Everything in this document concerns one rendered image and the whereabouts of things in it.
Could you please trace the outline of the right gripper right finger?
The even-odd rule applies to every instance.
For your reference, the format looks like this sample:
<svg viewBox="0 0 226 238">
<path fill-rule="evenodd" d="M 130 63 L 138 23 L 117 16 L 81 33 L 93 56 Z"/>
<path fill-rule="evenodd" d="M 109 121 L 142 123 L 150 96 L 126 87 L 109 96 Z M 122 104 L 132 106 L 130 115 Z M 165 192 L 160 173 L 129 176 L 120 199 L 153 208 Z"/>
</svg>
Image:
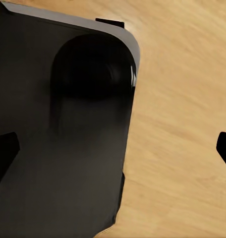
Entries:
<svg viewBox="0 0 226 238">
<path fill-rule="evenodd" d="M 220 132 L 218 140 L 217 140 L 216 149 L 226 163 L 226 133 L 225 132 Z"/>
</svg>

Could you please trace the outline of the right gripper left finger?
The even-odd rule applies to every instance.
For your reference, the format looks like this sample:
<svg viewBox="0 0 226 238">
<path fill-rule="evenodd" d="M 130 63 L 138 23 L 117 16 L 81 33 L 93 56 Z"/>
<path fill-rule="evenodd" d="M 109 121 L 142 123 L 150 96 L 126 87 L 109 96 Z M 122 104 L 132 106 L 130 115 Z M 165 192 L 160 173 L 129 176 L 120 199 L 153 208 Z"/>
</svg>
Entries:
<svg viewBox="0 0 226 238">
<path fill-rule="evenodd" d="M 0 136 L 0 181 L 5 176 L 19 151 L 20 144 L 15 132 Z"/>
</svg>

